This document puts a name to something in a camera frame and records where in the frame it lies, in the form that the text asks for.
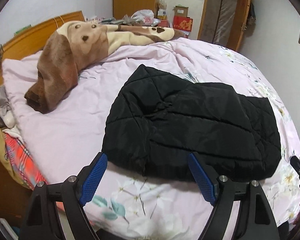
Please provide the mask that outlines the black hooded puffer jacket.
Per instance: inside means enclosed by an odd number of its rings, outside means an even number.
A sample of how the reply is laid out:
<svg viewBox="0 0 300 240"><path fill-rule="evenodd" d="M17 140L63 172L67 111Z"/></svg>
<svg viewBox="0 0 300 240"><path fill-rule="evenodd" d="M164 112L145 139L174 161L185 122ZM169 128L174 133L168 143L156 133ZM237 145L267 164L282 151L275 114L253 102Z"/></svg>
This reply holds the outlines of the black hooded puffer jacket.
<svg viewBox="0 0 300 240"><path fill-rule="evenodd" d="M281 143L267 98L224 83L192 83L138 66L106 120L102 151L114 165L146 177L192 181L190 153L234 181L271 177Z"/></svg>

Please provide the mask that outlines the pink floral duvet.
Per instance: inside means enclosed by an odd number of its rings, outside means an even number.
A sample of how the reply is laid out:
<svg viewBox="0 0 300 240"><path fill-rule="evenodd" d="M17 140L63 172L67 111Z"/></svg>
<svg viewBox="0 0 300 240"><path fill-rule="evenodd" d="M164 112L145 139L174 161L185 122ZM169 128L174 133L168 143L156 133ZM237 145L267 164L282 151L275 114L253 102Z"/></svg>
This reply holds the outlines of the pink floral duvet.
<svg viewBox="0 0 300 240"><path fill-rule="evenodd" d="M233 181L258 180L275 222L300 211L289 160L300 140L281 98L253 62L179 38L121 46L75 75L57 106L37 111L30 91L47 50L5 59L6 94L35 168L31 184L65 181L107 155L84 204L91 223L124 239L197 239L212 205L188 166L190 153Z"/></svg>

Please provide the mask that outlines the red plaid cloth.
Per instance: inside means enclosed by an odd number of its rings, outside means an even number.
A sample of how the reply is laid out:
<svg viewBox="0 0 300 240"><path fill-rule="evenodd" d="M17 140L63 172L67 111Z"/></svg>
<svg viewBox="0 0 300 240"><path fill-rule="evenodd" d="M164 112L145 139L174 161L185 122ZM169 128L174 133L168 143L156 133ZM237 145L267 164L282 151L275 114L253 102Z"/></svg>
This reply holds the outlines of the red plaid cloth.
<svg viewBox="0 0 300 240"><path fill-rule="evenodd" d="M4 139L6 154L12 168L12 178L16 179L21 186L31 190L40 181L47 183L21 140L7 133L4 133Z"/></svg>

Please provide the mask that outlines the brown dog print blanket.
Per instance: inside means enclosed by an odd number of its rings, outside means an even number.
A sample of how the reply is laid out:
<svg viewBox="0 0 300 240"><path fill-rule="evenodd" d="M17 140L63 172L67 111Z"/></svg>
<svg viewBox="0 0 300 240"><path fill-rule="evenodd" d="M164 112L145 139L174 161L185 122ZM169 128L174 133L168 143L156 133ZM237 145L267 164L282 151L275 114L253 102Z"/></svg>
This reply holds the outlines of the brown dog print blanket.
<svg viewBox="0 0 300 240"><path fill-rule="evenodd" d="M79 73L121 46L145 46L183 37L165 27L69 21L47 40L37 62L38 79L25 93L27 104L46 114L78 84Z"/></svg>

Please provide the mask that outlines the hanging dark bags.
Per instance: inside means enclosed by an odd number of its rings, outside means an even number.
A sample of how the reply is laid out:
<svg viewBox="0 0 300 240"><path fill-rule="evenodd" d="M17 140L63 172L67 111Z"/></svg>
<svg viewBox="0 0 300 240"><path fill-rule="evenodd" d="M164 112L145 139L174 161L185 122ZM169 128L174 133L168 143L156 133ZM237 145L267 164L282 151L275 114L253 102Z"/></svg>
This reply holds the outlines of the hanging dark bags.
<svg viewBox="0 0 300 240"><path fill-rule="evenodd" d="M256 14L255 14L255 8L253 3L250 3L249 12L248 12L248 18L246 21L246 35L251 36L253 35L253 32L255 30L256 26Z"/></svg>

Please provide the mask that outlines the wooden headboard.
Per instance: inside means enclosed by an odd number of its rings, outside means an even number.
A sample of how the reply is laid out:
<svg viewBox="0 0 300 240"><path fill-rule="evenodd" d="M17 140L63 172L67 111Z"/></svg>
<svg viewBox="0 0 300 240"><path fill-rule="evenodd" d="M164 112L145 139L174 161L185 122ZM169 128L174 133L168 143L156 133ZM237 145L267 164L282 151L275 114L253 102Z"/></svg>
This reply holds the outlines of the wooden headboard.
<svg viewBox="0 0 300 240"><path fill-rule="evenodd" d="M26 56L32 55L41 50L51 34L65 22L83 20L83 12L71 12L30 27L9 40L2 48L2 57L0 58L0 85L3 84L1 63L4 59L21 60Z"/></svg>

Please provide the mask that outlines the red gift box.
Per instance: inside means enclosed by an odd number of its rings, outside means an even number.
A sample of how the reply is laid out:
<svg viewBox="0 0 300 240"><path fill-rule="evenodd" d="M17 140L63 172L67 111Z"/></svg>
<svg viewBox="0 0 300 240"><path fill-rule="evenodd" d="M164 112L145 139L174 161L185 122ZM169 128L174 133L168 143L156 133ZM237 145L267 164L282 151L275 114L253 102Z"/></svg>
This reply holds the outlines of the red gift box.
<svg viewBox="0 0 300 240"><path fill-rule="evenodd" d="M193 19L183 16L174 16L173 18L173 28L177 30L192 31Z"/></svg>

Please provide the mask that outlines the pink storage bin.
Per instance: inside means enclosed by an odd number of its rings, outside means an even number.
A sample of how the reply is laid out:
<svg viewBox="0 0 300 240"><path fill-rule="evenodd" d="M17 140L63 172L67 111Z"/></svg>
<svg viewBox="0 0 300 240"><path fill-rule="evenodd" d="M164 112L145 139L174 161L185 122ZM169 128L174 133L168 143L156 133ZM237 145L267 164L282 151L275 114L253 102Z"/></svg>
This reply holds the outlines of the pink storage bin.
<svg viewBox="0 0 300 240"><path fill-rule="evenodd" d="M170 24L168 20L160 20L160 22L157 24L157 27L162 27L162 28L169 28Z"/></svg>

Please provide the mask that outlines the brown cardboard box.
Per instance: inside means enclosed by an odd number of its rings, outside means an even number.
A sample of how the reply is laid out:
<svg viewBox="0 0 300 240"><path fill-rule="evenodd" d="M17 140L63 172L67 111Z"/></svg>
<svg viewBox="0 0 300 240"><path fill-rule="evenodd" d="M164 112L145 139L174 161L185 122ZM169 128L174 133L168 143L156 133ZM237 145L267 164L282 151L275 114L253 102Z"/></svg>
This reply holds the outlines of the brown cardboard box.
<svg viewBox="0 0 300 240"><path fill-rule="evenodd" d="M180 17L187 17L188 16L188 10L189 10L188 7L183 7L181 5L176 5L173 8L174 15L175 16L180 16Z"/></svg>

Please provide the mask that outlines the white plastic bag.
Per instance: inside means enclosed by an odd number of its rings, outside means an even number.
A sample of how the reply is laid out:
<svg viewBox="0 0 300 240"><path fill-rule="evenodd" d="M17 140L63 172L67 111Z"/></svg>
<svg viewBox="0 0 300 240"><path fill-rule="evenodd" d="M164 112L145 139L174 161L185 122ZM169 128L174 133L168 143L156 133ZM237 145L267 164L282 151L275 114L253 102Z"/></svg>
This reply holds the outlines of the white plastic bag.
<svg viewBox="0 0 300 240"><path fill-rule="evenodd" d="M131 19L134 21L141 21L144 24L152 24L154 20L154 12L149 9L142 9L135 12Z"/></svg>

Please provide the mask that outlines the wooden door with frame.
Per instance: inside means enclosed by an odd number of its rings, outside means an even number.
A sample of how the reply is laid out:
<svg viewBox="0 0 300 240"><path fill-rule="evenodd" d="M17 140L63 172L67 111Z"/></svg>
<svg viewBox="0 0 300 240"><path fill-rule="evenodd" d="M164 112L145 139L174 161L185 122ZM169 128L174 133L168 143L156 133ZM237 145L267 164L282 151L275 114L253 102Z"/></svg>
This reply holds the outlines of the wooden door with frame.
<svg viewBox="0 0 300 240"><path fill-rule="evenodd" d="M239 51L251 0L204 0L197 39Z"/></svg>

